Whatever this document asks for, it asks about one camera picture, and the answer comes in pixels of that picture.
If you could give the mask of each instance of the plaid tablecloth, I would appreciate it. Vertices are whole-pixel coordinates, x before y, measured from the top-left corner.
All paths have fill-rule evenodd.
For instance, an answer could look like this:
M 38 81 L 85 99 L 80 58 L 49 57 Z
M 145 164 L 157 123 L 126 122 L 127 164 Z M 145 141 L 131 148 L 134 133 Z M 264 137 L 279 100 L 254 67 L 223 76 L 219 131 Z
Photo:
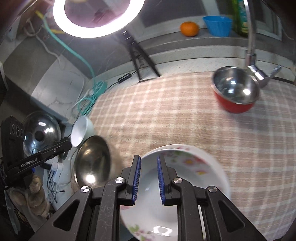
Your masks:
M 254 107 L 222 109 L 212 73 L 160 77 L 102 95 L 91 113 L 130 166 L 135 154 L 168 144 L 204 149 L 223 166 L 231 200 L 267 240 L 296 216 L 296 86 L 271 80 Z

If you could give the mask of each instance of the metal pot lid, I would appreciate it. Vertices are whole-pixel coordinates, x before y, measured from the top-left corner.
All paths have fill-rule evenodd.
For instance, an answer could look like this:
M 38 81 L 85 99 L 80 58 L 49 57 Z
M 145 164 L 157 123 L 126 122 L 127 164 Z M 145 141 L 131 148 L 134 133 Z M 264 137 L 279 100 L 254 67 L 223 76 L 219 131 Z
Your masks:
M 51 115 L 36 111 L 28 115 L 24 124 L 24 152 L 27 156 L 53 146 L 61 140 L 61 129 Z

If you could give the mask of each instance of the red bowl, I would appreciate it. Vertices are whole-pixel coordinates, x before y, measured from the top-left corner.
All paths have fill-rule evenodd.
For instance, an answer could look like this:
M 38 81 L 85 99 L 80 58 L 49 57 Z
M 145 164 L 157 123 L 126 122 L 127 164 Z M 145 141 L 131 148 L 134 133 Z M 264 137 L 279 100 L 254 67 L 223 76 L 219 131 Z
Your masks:
M 243 113 L 259 98 L 260 87 L 245 70 L 222 67 L 213 75 L 212 88 L 218 102 L 229 112 Z

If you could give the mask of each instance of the ring light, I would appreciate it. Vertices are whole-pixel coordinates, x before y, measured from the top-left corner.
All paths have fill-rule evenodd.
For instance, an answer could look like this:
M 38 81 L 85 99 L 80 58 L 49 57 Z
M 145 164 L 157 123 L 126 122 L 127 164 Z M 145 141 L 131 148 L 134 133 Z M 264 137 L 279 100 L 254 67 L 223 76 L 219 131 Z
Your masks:
M 112 34 L 128 25 L 141 11 L 145 0 L 130 0 L 127 10 L 112 22 L 95 28 L 81 27 L 72 23 L 65 13 L 66 0 L 55 0 L 53 7 L 54 20 L 65 33 L 79 38 L 98 38 Z

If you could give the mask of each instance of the blue bowl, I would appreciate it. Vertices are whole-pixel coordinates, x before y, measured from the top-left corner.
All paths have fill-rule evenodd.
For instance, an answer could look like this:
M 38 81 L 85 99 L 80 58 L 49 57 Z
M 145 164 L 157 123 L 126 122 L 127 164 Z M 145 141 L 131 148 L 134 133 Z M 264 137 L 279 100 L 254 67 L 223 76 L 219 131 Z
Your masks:
M 202 18 L 211 35 L 228 37 L 231 29 L 232 19 L 222 16 L 206 16 Z

